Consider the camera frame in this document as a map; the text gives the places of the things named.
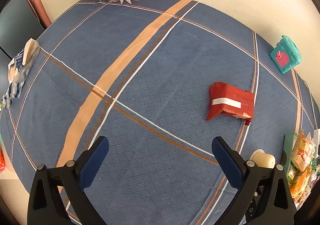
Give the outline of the teal toy house box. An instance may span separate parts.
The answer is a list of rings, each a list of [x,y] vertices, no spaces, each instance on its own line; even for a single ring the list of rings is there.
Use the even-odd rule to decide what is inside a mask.
[[[281,74],[293,69],[299,65],[302,56],[295,43],[287,36],[282,35],[276,47],[271,51],[270,58],[277,66]]]

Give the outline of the yellow cake packet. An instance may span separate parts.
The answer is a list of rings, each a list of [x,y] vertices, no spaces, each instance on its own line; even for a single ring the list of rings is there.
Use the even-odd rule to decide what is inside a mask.
[[[304,172],[297,171],[290,185],[290,193],[294,203],[303,203],[310,195],[309,179],[312,166],[308,166]]]

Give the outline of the small red box snack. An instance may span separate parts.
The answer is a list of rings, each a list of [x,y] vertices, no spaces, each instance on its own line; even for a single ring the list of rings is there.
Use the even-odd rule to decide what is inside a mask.
[[[254,93],[223,82],[209,88],[210,107],[206,121],[220,114],[243,119],[249,125],[254,116]]]

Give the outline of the green rimmed white tray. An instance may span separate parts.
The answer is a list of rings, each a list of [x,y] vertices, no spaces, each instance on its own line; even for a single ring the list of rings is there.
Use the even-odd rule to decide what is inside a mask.
[[[294,164],[291,162],[291,155],[292,155],[292,150],[295,145],[295,142],[297,140],[299,133],[290,133],[284,136],[284,144],[283,144],[283,151],[282,151],[282,156],[281,156],[281,164],[284,167],[284,171],[286,174],[286,179],[290,185],[292,183],[292,180],[299,171]],[[312,166],[312,173],[309,179],[309,186],[310,189],[312,190],[313,187],[315,186],[316,182],[319,181],[319,129],[316,129],[311,135],[313,138],[314,144],[315,144],[315,152],[313,154],[313,159],[311,160],[311,163],[309,166]],[[295,203],[295,206],[297,209],[300,209],[302,207],[303,203]]]

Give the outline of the unwrapped round white pastry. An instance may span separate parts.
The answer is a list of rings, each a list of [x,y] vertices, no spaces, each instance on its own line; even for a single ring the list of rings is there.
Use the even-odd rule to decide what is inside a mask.
[[[257,166],[262,168],[273,169],[276,164],[274,155],[268,154],[262,149],[255,150],[251,154],[250,160],[252,160]]]

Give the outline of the blue white crumpled wrapper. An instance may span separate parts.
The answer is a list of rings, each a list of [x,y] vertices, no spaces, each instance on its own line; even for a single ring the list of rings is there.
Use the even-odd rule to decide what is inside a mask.
[[[21,96],[22,88],[40,52],[39,43],[30,38],[25,47],[8,64],[7,91],[2,97],[2,106],[9,108],[14,99]]]

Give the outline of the blue plaid tablecloth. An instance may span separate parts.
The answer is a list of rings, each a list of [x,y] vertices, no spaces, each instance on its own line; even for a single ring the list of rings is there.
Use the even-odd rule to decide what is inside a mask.
[[[81,0],[42,28],[11,1],[1,47],[40,52],[20,98],[1,116],[13,168],[29,191],[36,166],[77,158],[98,136],[110,150],[88,198],[107,224],[214,224],[236,190],[212,154],[221,136],[249,158],[280,160],[284,136],[319,127],[319,105],[272,46],[235,19],[192,0],[130,5]],[[254,116],[206,121],[209,88],[254,93]]]

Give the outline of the orange cream snack packet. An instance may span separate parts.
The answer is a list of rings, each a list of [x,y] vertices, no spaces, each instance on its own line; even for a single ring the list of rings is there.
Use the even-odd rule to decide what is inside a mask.
[[[291,162],[300,172],[304,172],[310,165],[314,152],[315,144],[311,133],[305,135],[304,130],[300,130],[292,150]]]

